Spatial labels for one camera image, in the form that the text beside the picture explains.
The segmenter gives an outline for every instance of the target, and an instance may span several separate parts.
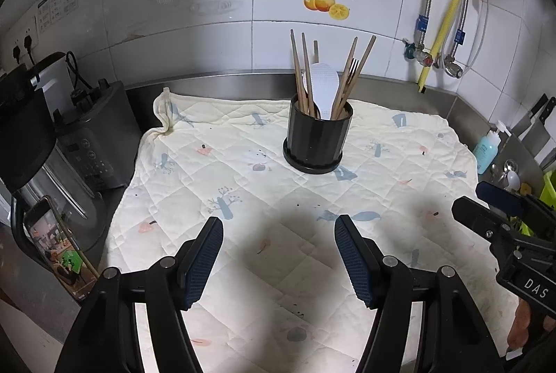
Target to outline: kitchen knife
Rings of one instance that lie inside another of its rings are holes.
[[[552,163],[556,161],[556,147],[554,147],[550,153],[546,156],[546,158],[541,162],[540,169],[542,169],[543,173],[547,171],[547,169],[552,166]]]
[[[533,124],[533,127],[531,127],[531,130],[529,130],[529,133],[523,138],[523,145],[533,157],[538,155],[550,139],[550,134],[544,128],[544,121],[550,116],[555,106],[556,98],[551,97],[547,106],[544,108],[535,124]]]
[[[535,104],[531,111],[528,111],[525,116],[521,118],[521,120],[514,126],[512,129],[512,133],[515,136],[521,135],[525,130],[527,130],[531,125],[531,119],[535,116],[548,102],[548,97],[546,94],[543,94],[539,101]]]

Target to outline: pipe fitting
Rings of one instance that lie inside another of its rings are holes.
[[[434,58],[429,52],[425,52],[420,45],[415,49],[413,56],[424,67],[430,67],[434,63]]]
[[[405,59],[415,59],[415,43],[409,42],[407,39],[404,39],[405,49],[404,49],[404,58]]]
[[[446,56],[444,59],[444,70],[452,78],[461,78],[463,76],[462,68],[454,62],[454,58],[451,56]]]

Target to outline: hand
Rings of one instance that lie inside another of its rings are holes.
[[[531,323],[531,307],[526,301],[519,298],[518,308],[515,310],[515,318],[508,334],[508,346],[511,351],[523,347],[527,340],[529,340],[529,324]],[[556,328],[556,320],[545,317],[543,321],[543,328],[545,331],[550,332]]]

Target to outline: yellow gas hose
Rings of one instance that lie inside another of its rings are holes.
[[[440,30],[438,30],[438,34],[436,35],[436,39],[434,40],[433,47],[432,49],[430,49],[430,55],[433,57],[433,59],[436,59],[436,55],[438,55],[438,51],[444,43],[444,39],[446,39],[446,36],[448,35],[448,31],[450,30],[450,27],[454,20],[459,1],[460,0],[451,0],[450,6],[448,6],[448,12],[444,16],[444,20],[442,21]],[[429,70],[430,66],[423,67],[421,75],[419,75],[419,81],[417,83],[419,86],[419,92],[422,92],[423,88],[425,87],[426,77],[429,75]]]

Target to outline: utensil holder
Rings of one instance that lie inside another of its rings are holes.
[[[290,101],[284,158],[291,166],[307,174],[326,174],[337,168],[348,134],[353,109],[344,106],[345,117],[337,121],[305,115],[297,105],[297,95]]]

